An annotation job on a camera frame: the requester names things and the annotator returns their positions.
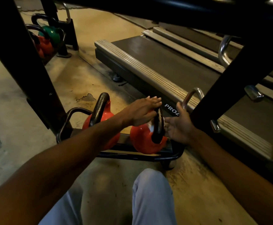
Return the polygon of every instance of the light blue pants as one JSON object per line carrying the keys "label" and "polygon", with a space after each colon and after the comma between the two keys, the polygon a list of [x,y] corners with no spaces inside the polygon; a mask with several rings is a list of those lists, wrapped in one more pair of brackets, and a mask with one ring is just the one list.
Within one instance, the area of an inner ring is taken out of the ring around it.
{"label": "light blue pants", "polygon": [[[173,193],[161,172],[145,169],[134,181],[132,191],[132,225],[177,225]],[[39,225],[82,225],[82,192],[74,183]]]}

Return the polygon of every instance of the person's right hand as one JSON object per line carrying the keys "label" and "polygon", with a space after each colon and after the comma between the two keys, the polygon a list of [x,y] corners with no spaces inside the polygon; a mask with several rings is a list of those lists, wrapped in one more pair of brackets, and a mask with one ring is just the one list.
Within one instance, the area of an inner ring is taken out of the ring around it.
{"label": "person's right hand", "polygon": [[179,112],[179,117],[166,117],[165,130],[171,139],[183,144],[189,144],[191,133],[193,133],[196,128],[191,122],[189,113],[182,108],[180,102],[177,103],[176,107]]}

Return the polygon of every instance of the person's right arm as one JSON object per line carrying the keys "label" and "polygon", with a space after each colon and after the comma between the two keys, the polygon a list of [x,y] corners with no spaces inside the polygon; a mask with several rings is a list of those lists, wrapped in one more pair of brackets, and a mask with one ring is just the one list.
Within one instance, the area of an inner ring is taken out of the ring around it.
{"label": "person's right arm", "polygon": [[258,224],[273,224],[273,185],[195,128],[180,103],[177,110],[179,117],[165,118],[169,136],[197,151]]}

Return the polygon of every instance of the floor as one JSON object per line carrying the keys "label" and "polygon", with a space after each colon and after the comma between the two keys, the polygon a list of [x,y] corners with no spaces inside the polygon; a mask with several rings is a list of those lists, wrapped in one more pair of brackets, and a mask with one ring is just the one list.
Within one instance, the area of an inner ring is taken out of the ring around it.
{"label": "floor", "polygon": [[[93,109],[102,92],[109,93],[113,113],[141,98],[142,94],[130,85],[111,81],[111,71],[95,58],[93,43],[137,36],[143,29],[98,10],[73,9],[70,13],[80,51],[70,51],[70,59],[55,57],[46,66],[65,110],[76,106]],[[22,13],[26,23],[32,14]],[[64,10],[58,14],[65,19]],[[85,118],[75,114],[72,126],[81,128]],[[54,144],[54,135],[0,62],[0,185],[28,159]],[[158,163],[96,158],[78,178],[84,189],[84,224],[131,224],[132,185],[145,168],[161,169]],[[194,151],[185,150],[165,176],[173,190],[179,225],[255,224]]]}

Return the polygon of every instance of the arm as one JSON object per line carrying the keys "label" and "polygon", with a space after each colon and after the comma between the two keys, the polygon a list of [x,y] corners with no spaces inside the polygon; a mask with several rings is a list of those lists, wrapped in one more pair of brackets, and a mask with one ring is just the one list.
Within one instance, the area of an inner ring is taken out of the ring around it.
{"label": "arm", "polygon": [[273,185],[195,128],[180,103],[177,110],[165,119],[170,137],[195,149],[258,224],[273,224]]}
{"label": "arm", "polygon": [[130,125],[148,122],[156,115],[152,109],[160,105],[161,98],[137,100],[110,119],[35,155],[0,186],[0,224],[38,224],[113,136]]}

